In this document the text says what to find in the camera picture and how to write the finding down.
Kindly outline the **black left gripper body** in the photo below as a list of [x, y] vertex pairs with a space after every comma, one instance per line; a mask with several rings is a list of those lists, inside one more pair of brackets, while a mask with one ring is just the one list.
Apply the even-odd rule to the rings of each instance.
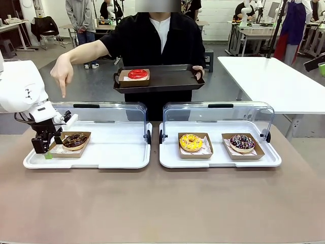
[[36, 135], [31, 139], [31, 141], [50, 142], [53, 137], [61, 136], [61, 126], [61, 122], [55, 123], [53, 119], [48, 119], [38, 123], [33, 122], [31, 123], [31, 128], [36, 132]]

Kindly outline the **person's right hand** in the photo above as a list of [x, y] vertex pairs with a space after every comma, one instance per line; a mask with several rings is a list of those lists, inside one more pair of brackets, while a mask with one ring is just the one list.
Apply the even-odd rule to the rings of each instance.
[[62, 97], [65, 98], [67, 85], [71, 83], [74, 74], [69, 52], [58, 57], [50, 74], [60, 87]]

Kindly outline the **person's left hand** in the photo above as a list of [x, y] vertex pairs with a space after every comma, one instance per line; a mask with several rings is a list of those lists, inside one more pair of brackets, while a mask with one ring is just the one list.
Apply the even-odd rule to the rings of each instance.
[[199, 81], [205, 75], [205, 71], [202, 66], [193, 66], [192, 72], [193, 72], [197, 81]]

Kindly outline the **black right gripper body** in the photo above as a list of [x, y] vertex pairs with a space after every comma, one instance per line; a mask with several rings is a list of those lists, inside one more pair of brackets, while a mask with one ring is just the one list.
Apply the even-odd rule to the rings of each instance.
[[310, 72], [312, 70], [317, 69], [319, 64], [324, 64], [324, 63], [325, 63], [325, 57], [319, 56], [317, 58], [305, 62], [304, 67], [307, 72]]

